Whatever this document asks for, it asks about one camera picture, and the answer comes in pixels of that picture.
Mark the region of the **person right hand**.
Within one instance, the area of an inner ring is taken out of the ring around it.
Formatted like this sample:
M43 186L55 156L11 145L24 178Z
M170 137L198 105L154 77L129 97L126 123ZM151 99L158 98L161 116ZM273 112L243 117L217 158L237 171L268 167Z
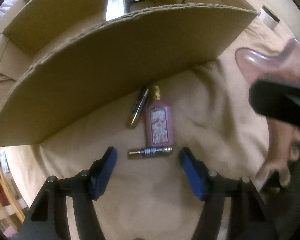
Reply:
M264 185L275 173L282 187L291 180L288 164L300 158L300 41L290 39L277 55L239 48L235 60L249 89L253 110L266 117L268 155L257 172Z

